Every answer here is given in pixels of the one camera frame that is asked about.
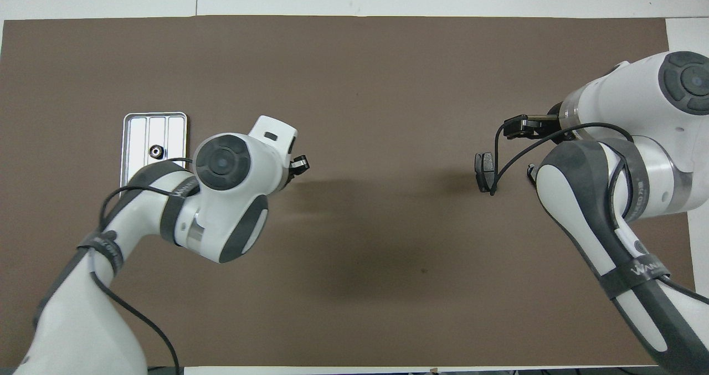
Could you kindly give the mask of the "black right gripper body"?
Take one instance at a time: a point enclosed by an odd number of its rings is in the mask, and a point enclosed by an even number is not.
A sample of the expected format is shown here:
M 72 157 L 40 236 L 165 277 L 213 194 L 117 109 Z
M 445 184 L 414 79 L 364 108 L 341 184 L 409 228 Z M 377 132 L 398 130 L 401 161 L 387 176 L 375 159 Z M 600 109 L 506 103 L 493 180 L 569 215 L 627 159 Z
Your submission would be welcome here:
M 517 115 L 503 122 L 505 138 L 544 138 L 560 130 L 558 115 Z

